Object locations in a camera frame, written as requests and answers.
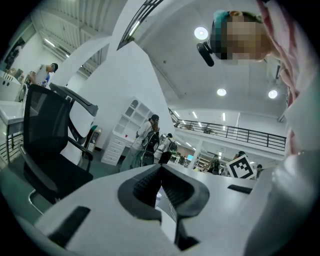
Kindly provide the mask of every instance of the black cap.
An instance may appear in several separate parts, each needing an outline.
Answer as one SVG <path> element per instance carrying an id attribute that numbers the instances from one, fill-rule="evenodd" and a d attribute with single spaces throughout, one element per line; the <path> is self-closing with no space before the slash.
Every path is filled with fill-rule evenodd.
<path id="1" fill-rule="evenodd" d="M 52 63 L 51 66 L 53 66 L 53 73 L 56 73 L 56 71 L 58 70 L 58 64 Z"/>
<path id="2" fill-rule="evenodd" d="M 239 154 L 239 157 L 241 157 L 241 156 L 245 155 L 246 153 L 244 151 L 239 151 L 238 154 Z"/>
<path id="3" fill-rule="evenodd" d="M 154 121 L 159 120 L 159 116 L 157 114 L 153 114 L 151 116 L 151 119 L 154 120 Z"/>

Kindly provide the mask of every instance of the balcony railing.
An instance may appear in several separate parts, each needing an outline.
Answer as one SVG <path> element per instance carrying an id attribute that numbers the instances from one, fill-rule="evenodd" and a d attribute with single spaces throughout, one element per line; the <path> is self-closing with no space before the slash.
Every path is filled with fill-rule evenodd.
<path id="1" fill-rule="evenodd" d="M 227 126 L 223 124 L 180 120 L 171 110 L 169 111 L 174 127 L 176 128 L 209 134 L 213 136 L 220 136 L 236 141 L 267 147 L 270 149 L 285 151 L 286 137 L 262 131 Z"/>

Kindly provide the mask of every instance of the column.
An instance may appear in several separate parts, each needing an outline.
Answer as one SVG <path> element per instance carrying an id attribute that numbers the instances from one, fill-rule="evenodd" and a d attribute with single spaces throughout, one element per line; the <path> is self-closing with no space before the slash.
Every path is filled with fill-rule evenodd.
<path id="1" fill-rule="evenodd" d="M 196 145 L 196 148 L 195 148 L 195 152 L 193 154 L 193 158 L 192 158 L 192 161 L 191 163 L 189 164 L 189 167 L 188 167 L 188 170 L 192 170 L 194 165 L 195 165 L 195 162 L 197 160 L 197 157 L 199 156 L 200 152 L 201 152 L 201 148 L 202 148 L 202 142 L 203 140 L 199 140 L 198 144 Z"/>

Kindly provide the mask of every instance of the white shirt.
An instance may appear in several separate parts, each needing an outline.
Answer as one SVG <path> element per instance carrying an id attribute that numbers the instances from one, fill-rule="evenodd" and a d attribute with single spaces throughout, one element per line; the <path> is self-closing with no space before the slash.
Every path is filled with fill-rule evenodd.
<path id="1" fill-rule="evenodd" d="M 40 66 L 38 66 L 37 68 L 35 68 L 33 71 L 31 71 L 29 74 L 31 74 L 32 72 L 35 73 L 34 77 L 35 77 L 35 84 L 36 85 L 41 85 L 42 82 L 44 80 L 46 80 L 48 72 L 46 70 L 46 65 L 42 64 Z"/>
<path id="2" fill-rule="evenodd" d="M 142 150 L 142 141 L 151 130 L 151 123 L 149 121 L 145 122 L 138 130 L 139 137 L 135 139 L 134 143 L 132 144 L 132 148 L 134 148 L 135 150 Z"/>
<path id="3" fill-rule="evenodd" d="M 171 142 L 174 142 L 175 140 L 173 138 L 166 138 L 164 143 L 163 143 L 163 153 L 168 152 L 169 146 Z"/>

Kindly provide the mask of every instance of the white panel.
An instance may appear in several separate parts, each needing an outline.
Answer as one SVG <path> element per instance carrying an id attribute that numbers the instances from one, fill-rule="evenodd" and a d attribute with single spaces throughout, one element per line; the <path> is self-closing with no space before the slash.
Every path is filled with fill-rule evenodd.
<path id="1" fill-rule="evenodd" d="M 103 133 L 97 147 L 103 147 L 107 135 L 119 121 L 132 96 L 159 115 L 161 133 L 175 131 L 152 64 L 134 42 L 119 49 L 113 59 L 103 62 L 88 78 L 79 94 L 99 106 L 95 123 L 102 127 Z"/>

